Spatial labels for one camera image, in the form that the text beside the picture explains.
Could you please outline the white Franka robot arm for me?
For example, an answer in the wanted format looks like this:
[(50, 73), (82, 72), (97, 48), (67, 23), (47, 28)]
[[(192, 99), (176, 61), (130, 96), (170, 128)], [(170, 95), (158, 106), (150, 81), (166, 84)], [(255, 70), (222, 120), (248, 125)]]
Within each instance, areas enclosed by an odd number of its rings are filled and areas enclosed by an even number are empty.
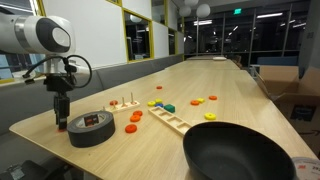
[(46, 58), (30, 68), (23, 78), (32, 82), (31, 72), (45, 64), (44, 84), (55, 92), (54, 112), (59, 130), (67, 128), (73, 89), (72, 72), (67, 57), (75, 52), (71, 23), (58, 16), (25, 16), (0, 14), (0, 50), (13, 54), (44, 54)]

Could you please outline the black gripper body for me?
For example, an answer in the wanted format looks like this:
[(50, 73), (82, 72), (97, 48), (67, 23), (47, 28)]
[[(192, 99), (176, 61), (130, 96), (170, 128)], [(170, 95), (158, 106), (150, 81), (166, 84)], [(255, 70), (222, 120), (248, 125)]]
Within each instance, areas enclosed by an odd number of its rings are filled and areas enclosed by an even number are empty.
[(55, 92), (54, 111), (58, 118), (67, 118), (70, 113), (70, 99), (67, 92), (71, 91), (74, 86), (71, 77), (66, 74), (50, 74), (44, 81), (48, 91)]

